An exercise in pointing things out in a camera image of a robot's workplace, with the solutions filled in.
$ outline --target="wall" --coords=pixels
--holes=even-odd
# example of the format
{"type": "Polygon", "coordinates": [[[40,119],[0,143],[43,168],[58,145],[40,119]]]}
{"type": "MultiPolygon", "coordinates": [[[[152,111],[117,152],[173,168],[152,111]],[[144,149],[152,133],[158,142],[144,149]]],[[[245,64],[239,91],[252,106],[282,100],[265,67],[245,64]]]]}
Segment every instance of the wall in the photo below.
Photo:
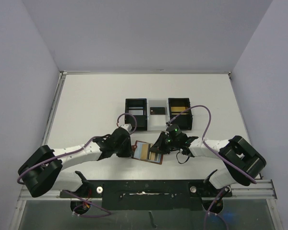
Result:
{"type": "Polygon", "coordinates": [[[288,0],[274,0],[233,70],[252,144],[263,154],[288,230],[288,0]]]}
{"type": "Polygon", "coordinates": [[[23,3],[0,0],[0,230],[20,193],[17,170],[41,144],[58,76],[23,3]]]}
{"type": "Polygon", "coordinates": [[[60,70],[230,71],[272,0],[23,0],[60,70]]]}

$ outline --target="gray wall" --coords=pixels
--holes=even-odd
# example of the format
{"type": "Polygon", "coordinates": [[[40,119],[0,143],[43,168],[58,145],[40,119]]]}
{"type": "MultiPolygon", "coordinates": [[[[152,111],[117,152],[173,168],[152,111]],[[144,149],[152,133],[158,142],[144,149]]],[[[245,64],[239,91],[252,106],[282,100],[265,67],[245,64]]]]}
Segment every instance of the gray wall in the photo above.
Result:
{"type": "Polygon", "coordinates": [[[23,0],[60,70],[230,71],[272,0],[23,0]]]}
{"type": "Polygon", "coordinates": [[[288,230],[288,0],[274,0],[233,70],[252,144],[266,158],[288,230]]]}
{"type": "Polygon", "coordinates": [[[17,170],[41,144],[58,76],[23,3],[0,0],[0,230],[20,193],[17,170]]]}

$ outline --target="white wall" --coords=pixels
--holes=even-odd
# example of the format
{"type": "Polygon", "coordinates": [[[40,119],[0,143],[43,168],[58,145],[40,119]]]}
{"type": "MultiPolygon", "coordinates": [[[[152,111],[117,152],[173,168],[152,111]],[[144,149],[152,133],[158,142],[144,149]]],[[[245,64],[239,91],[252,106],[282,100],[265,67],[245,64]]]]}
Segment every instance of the white wall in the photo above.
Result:
{"type": "Polygon", "coordinates": [[[288,230],[288,0],[274,0],[233,70],[250,139],[267,160],[288,230]]]}
{"type": "Polygon", "coordinates": [[[0,230],[20,193],[17,170],[41,144],[58,76],[23,3],[0,0],[0,230]]]}
{"type": "Polygon", "coordinates": [[[23,0],[60,70],[230,71],[272,0],[23,0]]]}

